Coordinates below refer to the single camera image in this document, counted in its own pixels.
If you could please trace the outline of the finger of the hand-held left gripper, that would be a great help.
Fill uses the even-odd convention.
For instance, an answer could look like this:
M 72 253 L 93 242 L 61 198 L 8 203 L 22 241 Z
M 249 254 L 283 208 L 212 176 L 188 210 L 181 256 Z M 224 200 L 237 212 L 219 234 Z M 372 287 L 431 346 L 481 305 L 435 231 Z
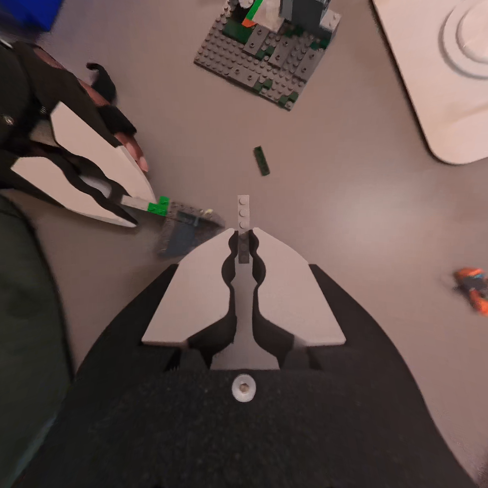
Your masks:
M 62 157 L 23 157 L 11 172 L 63 208 L 106 223 L 135 228 L 137 221 L 106 196 L 82 180 Z
M 93 162 L 130 197 L 156 199 L 149 181 L 124 145 L 114 147 L 62 102 L 56 105 L 50 119 L 54 138 L 62 148 Z

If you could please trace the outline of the dark grey cross wall piece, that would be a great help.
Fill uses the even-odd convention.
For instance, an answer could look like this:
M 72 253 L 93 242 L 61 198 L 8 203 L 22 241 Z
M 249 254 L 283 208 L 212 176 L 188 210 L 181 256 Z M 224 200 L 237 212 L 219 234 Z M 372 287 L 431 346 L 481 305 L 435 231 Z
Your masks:
M 170 200 L 156 254 L 179 258 L 225 229 L 224 219 L 212 209 L 202 209 Z

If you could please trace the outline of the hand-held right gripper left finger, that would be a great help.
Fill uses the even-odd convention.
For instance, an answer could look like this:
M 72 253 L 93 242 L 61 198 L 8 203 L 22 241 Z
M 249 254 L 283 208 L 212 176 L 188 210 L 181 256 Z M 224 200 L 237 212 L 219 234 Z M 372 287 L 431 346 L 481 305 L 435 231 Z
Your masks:
M 237 331 L 236 256 L 237 231 L 230 228 L 181 259 L 142 343 L 195 349 L 210 367 Z

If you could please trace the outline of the small green corner plate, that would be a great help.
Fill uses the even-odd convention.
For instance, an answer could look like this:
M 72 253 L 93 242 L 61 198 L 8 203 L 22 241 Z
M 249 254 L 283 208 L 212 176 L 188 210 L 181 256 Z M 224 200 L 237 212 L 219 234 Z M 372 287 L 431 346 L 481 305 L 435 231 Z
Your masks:
M 161 196 L 157 203 L 149 203 L 146 210 L 147 212 L 152 213 L 154 215 L 166 217 L 169 206 L 170 206 L 170 198 L 166 196 Z

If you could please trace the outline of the orange brick mini build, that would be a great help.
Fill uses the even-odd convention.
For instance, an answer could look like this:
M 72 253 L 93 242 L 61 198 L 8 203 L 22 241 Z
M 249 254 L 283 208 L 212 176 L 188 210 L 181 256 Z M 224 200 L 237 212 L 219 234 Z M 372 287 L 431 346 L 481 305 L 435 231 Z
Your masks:
M 487 317 L 487 272 L 481 268 L 464 267 L 455 271 L 453 277 L 471 307 Z

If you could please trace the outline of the long light grey plate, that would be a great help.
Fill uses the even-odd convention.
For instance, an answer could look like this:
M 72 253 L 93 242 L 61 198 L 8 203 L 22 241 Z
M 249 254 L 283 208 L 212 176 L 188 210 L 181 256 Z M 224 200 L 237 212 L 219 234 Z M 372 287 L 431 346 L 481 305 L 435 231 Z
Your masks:
M 237 197 L 237 213 L 238 213 L 238 261 L 239 264 L 249 264 L 249 231 L 250 225 L 250 206 L 249 195 L 239 195 Z

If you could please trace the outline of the dark green plate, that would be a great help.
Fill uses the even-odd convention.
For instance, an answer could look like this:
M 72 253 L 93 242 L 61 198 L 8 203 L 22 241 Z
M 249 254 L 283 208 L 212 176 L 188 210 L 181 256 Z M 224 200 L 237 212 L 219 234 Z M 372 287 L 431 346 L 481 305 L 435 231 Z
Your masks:
M 260 174 L 262 176 L 268 176 L 270 174 L 270 169 L 262 147 L 261 146 L 255 147 L 253 149 L 253 155 L 256 160 L 257 166 L 259 168 Z

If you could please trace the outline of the blue plastic bin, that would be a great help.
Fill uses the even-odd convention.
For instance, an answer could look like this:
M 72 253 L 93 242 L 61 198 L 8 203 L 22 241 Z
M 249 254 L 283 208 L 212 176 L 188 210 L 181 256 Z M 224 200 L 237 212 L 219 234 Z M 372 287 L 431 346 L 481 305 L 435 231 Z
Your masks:
M 1 20 L 40 32 L 51 30 L 64 1 L 1 1 Z

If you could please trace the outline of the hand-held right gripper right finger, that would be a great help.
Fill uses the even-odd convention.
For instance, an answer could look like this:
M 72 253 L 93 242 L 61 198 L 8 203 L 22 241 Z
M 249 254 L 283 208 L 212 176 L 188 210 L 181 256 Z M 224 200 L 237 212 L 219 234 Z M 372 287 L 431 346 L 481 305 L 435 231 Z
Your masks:
M 346 337 L 308 261 L 264 230 L 249 232 L 253 291 L 252 332 L 283 368 L 297 349 L 342 346 Z

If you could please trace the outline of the grey brick build on baseplate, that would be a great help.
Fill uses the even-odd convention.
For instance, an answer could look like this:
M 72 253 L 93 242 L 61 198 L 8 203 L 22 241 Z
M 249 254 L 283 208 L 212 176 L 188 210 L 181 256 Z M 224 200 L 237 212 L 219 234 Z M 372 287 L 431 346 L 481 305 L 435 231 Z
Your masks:
M 194 64 L 290 111 L 340 20 L 330 1 L 225 1 Z

